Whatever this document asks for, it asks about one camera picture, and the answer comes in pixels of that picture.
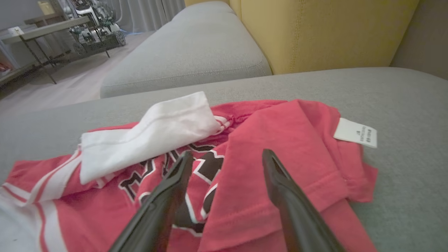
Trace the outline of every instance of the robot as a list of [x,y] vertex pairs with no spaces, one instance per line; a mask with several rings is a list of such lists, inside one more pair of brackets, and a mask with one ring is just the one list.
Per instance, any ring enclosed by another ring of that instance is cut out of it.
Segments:
[[[78,55],[109,50],[126,44],[125,36],[115,23],[115,12],[106,4],[99,0],[70,1],[77,16],[87,16],[90,19],[90,22],[84,25],[69,29],[76,40],[73,49]],[[75,18],[69,6],[64,8],[64,12],[68,18]]]

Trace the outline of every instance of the wheel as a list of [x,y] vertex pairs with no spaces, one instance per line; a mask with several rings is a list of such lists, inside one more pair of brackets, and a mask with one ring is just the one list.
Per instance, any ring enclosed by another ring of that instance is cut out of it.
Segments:
[[120,30],[114,31],[113,33],[119,46],[126,45],[125,35]]
[[86,49],[79,42],[73,43],[73,49],[75,50],[75,53],[77,53],[78,55],[84,55],[87,53]]

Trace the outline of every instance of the yellow sofa backrest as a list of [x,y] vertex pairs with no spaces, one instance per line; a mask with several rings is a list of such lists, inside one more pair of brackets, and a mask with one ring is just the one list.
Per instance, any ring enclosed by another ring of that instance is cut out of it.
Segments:
[[[389,66],[418,0],[223,0],[273,74]],[[205,0],[185,0],[186,6]]]

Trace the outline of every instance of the yellow container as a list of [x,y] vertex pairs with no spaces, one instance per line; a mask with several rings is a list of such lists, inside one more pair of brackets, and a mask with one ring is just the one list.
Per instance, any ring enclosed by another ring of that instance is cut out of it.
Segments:
[[44,15],[50,15],[55,13],[55,10],[53,9],[53,6],[50,3],[44,1],[38,1],[37,3],[39,4],[39,7]]

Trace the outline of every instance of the red jersey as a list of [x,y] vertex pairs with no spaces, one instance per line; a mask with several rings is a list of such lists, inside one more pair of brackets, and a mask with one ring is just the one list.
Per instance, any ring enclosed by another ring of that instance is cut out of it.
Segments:
[[[100,178],[81,175],[89,173],[82,171],[83,143],[73,155],[18,161],[0,190],[0,205],[24,222],[37,223],[41,251],[107,251],[142,199],[190,150],[193,173],[168,251],[286,251],[280,215],[264,182],[262,151],[269,148],[348,251],[375,251],[348,200],[372,200],[377,171],[362,162],[359,144],[333,138],[340,118],[336,108],[314,101],[262,100],[211,111],[218,134]],[[123,163],[126,157],[119,155],[113,158]]]

